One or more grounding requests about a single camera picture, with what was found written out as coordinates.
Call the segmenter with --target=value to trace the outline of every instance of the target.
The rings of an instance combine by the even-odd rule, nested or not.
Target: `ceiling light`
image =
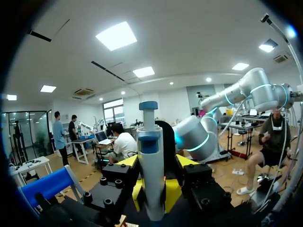
[[[96,35],[96,38],[110,51],[137,42],[128,23],[122,22]]]
[[[136,76],[139,77],[139,78],[147,77],[147,76],[155,74],[152,67],[146,67],[146,68],[134,70],[133,73],[136,74]]]
[[[272,52],[274,50],[274,47],[271,45],[260,45],[259,48],[267,53]]]
[[[295,29],[292,26],[288,26],[286,29],[287,32],[287,36],[289,38],[294,38],[297,35],[297,32],[295,31]]]
[[[52,93],[57,87],[43,85],[40,92]]]
[[[249,65],[248,64],[245,64],[245,63],[238,63],[236,64],[232,69],[233,70],[244,70],[248,67]]]
[[[16,101],[17,100],[17,96],[16,95],[7,95],[7,99],[9,101]]]

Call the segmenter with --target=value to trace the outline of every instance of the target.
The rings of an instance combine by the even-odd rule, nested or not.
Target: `window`
[[[123,111],[123,99],[114,100],[103,104],[104,118],[106,123],[122,122],[125,125],[125,117]]]

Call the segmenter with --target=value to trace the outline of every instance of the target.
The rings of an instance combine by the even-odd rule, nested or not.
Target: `person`
[[[71,122],[68,126],[68,133],[70,134],[70,139],[71,141],[75,141],[78,139],[78,135],[76,133],[76,130],[75,130],[75,122],[77,120],[77,116],[76,115],[73,115],[71,116]],[[82,148],[81,148],[81,145],[79,143],[76,143],[76,148],[78,149],[77,152],[80,152],[81,154],[83,154],[83,151],[82,151]],[[74,157],[76,157],[76,152],[75,152],[75,148],[74,146],[72,146],[72,155],[74,155]]]
[[[117,136],[114,141],[114,151],[109,154],[109,162],[115,163],[137,154],[137,143],[128,132],[124,132],[122,124],[114,123],[112,132]]]
[[[282,151],[285,140],[285,130],[286,144],[284,151]],[[282,165],[289,167],[290,138],[290,129],[288,123],[286,123],[285,128],[285,118],[281,115],[281,108],[274,109],[270,117],[263,123],[259,134],[259,144],[263,145],[263,148],[248,159],[246,165],[248,182],[246,187],[237,190],[238,195],[254,192],[253,181],[256,165],[260,165],[261,167],[265,165],[276,166],[279,164],[283,152]]]
[[[65,139],[64,139],[64,130],[63,125],[60,122],[60,113],[59,111],[55,112],[55,118],[56,121],[53,123],[53,137],[55,140],[55,144],[57,149],[59,149],[59,152],[62,156],[63,166],[68,165],[67,160],[67,150],[65,146]]]

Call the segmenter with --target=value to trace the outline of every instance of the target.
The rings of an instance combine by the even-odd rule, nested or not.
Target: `ceiling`
[[[84,102],[97,104],[100,97],[104,102],[118,98],[122,90],[125,96],[133,96],[207,84],[207,77],[214,84],[233,83],[255,67],[271,72],[283,67],[272,59],[288,48],[273,29],[260,22],[266,12],[270,13],[260,2],[248,0],[59,0],[32,25],[52,41],[26,35],[6,93],[18,96],[15,103],[45,105],[90,88],[96,96]],[[138,42],[110,51],[95,36],[123,21]],[[266,53],[258,46],[269,38],[279,46]],[[250,66],[232,70],[238,62]],[[138,79],[132,73],[147,66],[153,67],[155,75]],[[57,89],[41,93],[43,85]]]

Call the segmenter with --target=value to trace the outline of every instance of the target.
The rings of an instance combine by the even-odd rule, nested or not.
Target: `blue cap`
[[[157,110],[158,109],[158,103],[156,101],[145,101],[139,103],[139,110]]]

